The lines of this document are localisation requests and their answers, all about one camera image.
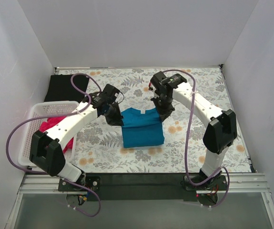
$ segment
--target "wall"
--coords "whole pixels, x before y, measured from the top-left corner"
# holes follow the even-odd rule
[[[251,160],[274,201],[274,1],[259,0],[225,66]]]
[[[258,0],[19,0],[54,67],[216,66]]]
[[[45,52],[17,0],[0,0],[0,229],[5,227],[23,173],[5,156],[8,134],[29,108],[43,100],[53,73]],[[11,144],[17,161],[21,135]]]

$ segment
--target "plastic basket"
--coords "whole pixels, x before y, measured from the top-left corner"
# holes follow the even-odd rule
[[[79,105],[76,101],[59,101],[59,102],[46,102],[36,104],[32,107],[29,118],[35,118],[39,116],[46,115],[63,115],[71,113]],[[24,132],[23,141],[20,148],[20,153],[18,157],[18,162],[22,166],[32,166],[35,165],[29,160],[30,147],[32,135],[40,128],[41,123],[47,119],[38,119],[32,122],[27,123],[27,128]],[[76,136],[73,138],[73,147],[72,150],[68,149],[64,153],[66,161],[70,162],[73,159],[75,151]]]

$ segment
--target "floral tablecloth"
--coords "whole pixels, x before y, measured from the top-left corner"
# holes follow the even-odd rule
[[[121,111],[130,107],[152,109],[150,99],[153,93],[148,90],[150,78],[164,69],[89,69],[60,70],[59,74],[77,72],[91,75],[103,89],[109,83],[125,95],[120,104]],[[196,90],[211,103],[227,110],[231,108],[229,97],[219,68],[184,69],[196,79]],[[91,82],[89,93],[98,91]],[[155,147],[137,147],[124,149],[121,127],[107,125],[104,117],[88,124],[77,135],[75,155],[72,163],[86,172],[105,173],[174,173],[184,172],[184,144],[190,111],[177,101],[176,109],[163,122],[164,145]],[[205,159],[205,146],[202,137],[205,127],[194,116],[189,139],[188,165],[191,172],[199,172]],[[223,165],[230,172],[250,172],[247,154],[243,146],[241,133],[225,156]]]

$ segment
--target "blue cloth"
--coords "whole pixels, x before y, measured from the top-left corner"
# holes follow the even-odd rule
[[[145,111],[145,114],[129,108],[122,115],[124,148],[158,146],[164,143],[162,123],[156,108]]]

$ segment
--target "red cloth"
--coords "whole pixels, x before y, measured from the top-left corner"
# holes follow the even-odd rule
[[[58,124],[61,120],[63,120],[66,116],[63,117],[56,117],[56,118],[48,118],[46,122],[43,122],[40,126],[40,131],[45,132],[46,130],[54,127]],[[66,153],[68,149],[72,149],[73,147],[73,138],[68,142],[66,147],[63,149],[63,153]]]

